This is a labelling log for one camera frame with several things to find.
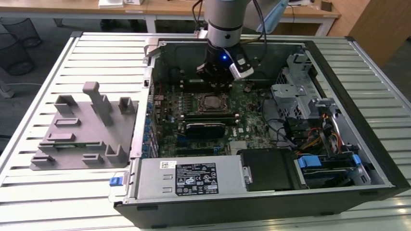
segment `blue latch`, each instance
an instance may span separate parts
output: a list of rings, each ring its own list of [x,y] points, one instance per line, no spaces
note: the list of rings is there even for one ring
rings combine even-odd
[[[300,168],[304,167],[320,167],[320,158],[316,155],[304,155],[297,159],[297,164]]]
[[[353,159],[355,164],[360,165],[360,157],[359,157],[359,155],[353,154],[352,155],[352,159]]]
[[[111,187],[123,186],[123,177],[112,177],[109,179],[109,186]]]

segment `white table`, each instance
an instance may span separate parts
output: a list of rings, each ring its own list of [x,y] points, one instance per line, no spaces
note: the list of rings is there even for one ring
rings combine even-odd
[[[187,34],[84,33],[69,39],[0,157],[1,231],[139,230],[107,199],[108,179],[128,168],[30,171],[28,166],[56,112],[51,103],[59,94],[69,93],[77,101],[89,101],[81,94],[83,83],[99,81],[100,92],[109,99],[128,96],[139,100],[143,77],[151,73],[141,61],[143,46],[145,38],[152,36],[193,37]],[[315,41],[399,169],[411,179],[411,104],[356,43],[329,37],[271,38]],[[327,93],[325,82],[321,79],[319,82]],[[339,215],[161,230],[400,231],[411,229],[409,215],[411,191],[384,201],[364,203]]]

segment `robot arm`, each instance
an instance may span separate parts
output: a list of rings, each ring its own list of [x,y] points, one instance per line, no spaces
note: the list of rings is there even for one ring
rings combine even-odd
[[[288,0],[279,1],[275,9],[279,6],[285,8],[284,2]],[[205,61],[197,67],[197,75],[215,91],[224,90],[233,80],[244,79],[253,73],[253,65],[240,45],[248,4],[252,4],[251,0],[204,0],[204,18],[208,23],[207,51]]]

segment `gray carpet floor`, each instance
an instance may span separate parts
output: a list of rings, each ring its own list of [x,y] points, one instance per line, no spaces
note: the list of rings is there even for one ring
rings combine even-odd
[[[85,19],[64,19],[63,27],[56,27],[52,19],[32,19],[33,25],[43,39],[40,46],[28,49],[34,61],[34,70],[22,76],[9,76],[0,69],[0,78],[5,83],[38,83],[41,84],[59,54],[64,48],[72,31],[100,32],[100,21]],[[127,20],[117,20],[119,27],[112,32],[132,32]],[[193,23],[191,21],[157,21],[159,33],[191,33]],[[145,23],[140,22],[140,32],[147,32]],[[397,86],[408,100],[411,99],[411,43],[405,42],[388,64],[383,68],[384,73]],[[22,119],[25,111],[38,91],[36,85],[12,85],[14,97],[0,97],[0,134],[12,135]],[[0,153],[8,140],[0,138]]]

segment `warning label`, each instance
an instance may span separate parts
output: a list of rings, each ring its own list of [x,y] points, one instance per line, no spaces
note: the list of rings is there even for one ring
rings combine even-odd
[[[177,196],[219,193],[216,163],[175,166]]]

